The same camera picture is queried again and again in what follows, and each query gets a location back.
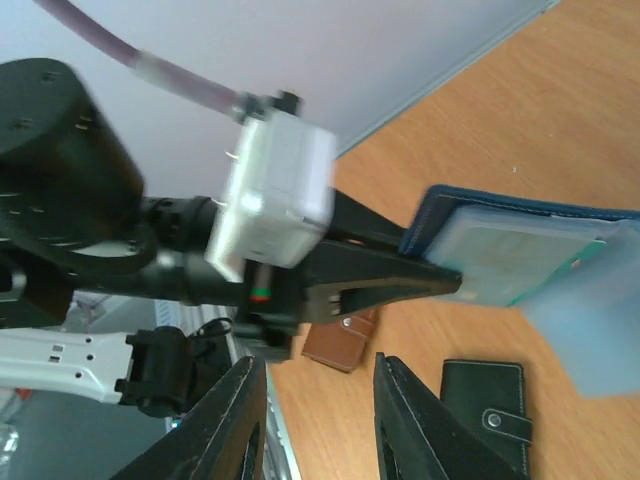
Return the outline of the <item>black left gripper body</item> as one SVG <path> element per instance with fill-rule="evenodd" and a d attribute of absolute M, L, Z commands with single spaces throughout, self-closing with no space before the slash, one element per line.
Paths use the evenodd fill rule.
<path fill-rule="evenodd" d="M 306 302 L 307 264 L 303 260 L 292 269 L 255 261 L 245 264 L 234 335 L 243 347 L 269 363 L 291 358 Z"/>

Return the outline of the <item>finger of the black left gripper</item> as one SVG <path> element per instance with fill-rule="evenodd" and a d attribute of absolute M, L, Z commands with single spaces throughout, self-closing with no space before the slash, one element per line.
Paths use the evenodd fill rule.
<path fill-rule="evenodd" d="M 456 292 L 462 274 L 396 252 L 321 242 L 303 267 L 304 321 L 334 323 L 394 302 Z"/>
<path fill-rule="evenodd" d="M 349 195 L 335 191 L 334 214 L 329 226 L 331 239 L 354 240 L 366 245 L 399 245 L 403 236 L 403 227 Z"/>

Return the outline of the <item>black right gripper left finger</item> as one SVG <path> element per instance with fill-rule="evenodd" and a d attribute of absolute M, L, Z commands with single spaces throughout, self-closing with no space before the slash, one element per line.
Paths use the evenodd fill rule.
<path fill-rule="evenodd" d="M 266 413 L 266 364 L 259 358 L 245 356 L 176 429 L 114 478 L 260 480 Z"/>

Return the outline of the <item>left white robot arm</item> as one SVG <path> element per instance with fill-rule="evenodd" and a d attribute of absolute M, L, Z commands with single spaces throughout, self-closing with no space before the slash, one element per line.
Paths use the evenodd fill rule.
<path fill-rule="evenodd" d="M 398 225 L 345 194 L 328 233 L 295 267 L 249 262 L 237 283 L 204 257 L 219 207 L 147 197 L 144 180 L 76 73 L 49 58 L 1 67 L 1 384 L 188 412 L 218 381 L 206 361 L 235 333 L 288 357 L 301 322 L 331 323 L 456 291 L 459 273 L 398 252 Z M 86 290 L 233 307 L 191 337 L 176 327 L 64 333 Z"/>

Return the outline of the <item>green credit card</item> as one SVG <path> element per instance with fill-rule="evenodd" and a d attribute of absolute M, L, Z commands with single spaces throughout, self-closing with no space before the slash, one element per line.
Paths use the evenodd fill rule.
<path fill-rule="evenodd" d="M 474 228 L 446 257 L 447 265 L 463 274 L 460 288 L 450 299 L 484 306 L 512 306 L 604 245 L 600 238 Z"/>

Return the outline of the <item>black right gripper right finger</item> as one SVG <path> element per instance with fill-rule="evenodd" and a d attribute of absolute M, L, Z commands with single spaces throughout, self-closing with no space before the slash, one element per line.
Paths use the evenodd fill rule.
<path fill-rule="evenodd" d="M 376 354 L 374 421 L 382 479 L 518 479 L 398 357 Z"/>

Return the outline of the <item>dark blue card holder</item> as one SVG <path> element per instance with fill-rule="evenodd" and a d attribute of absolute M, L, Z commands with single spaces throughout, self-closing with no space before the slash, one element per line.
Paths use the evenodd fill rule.
<path fill-rule="evenodd" d="M 399 250 L 461 273 L 447 301 L 520 310 L 582 395 L 638 392 L 638 211 L 435 185 Z"/>

